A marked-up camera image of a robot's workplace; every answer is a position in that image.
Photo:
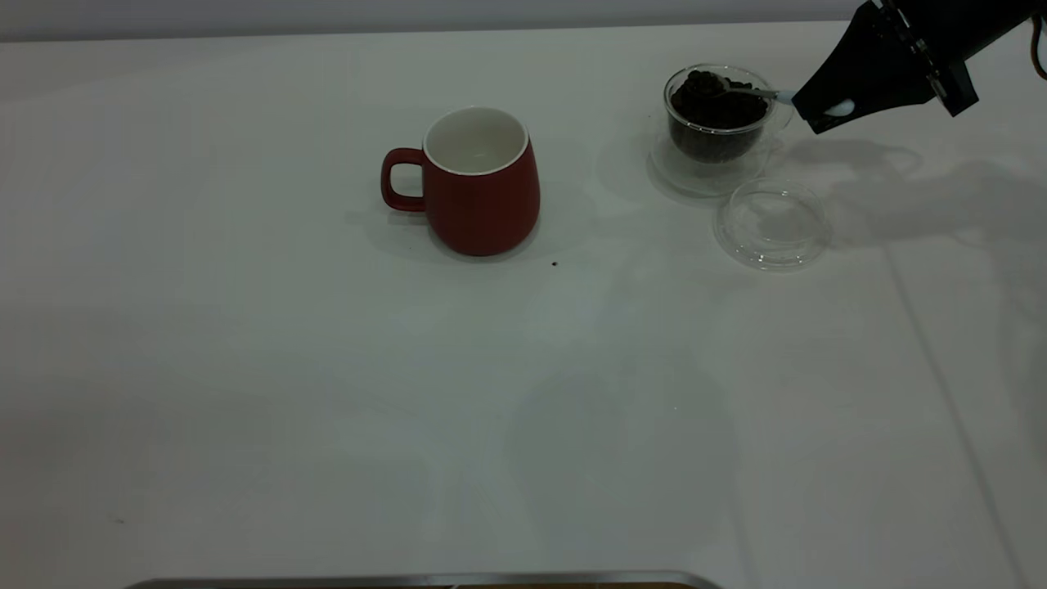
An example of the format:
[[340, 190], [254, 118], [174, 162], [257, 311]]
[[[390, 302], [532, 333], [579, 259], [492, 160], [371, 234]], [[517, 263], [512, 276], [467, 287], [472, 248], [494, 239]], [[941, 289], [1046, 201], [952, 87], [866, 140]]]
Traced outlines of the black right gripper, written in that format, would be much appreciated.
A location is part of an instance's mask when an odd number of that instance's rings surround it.
[[793, 107], [815, 134], [936, 98], [955, 117], [978, 101], [970, 56], [1028, 21], [1031, 64], [1044, 80], [1044, 1], [862, 3]]

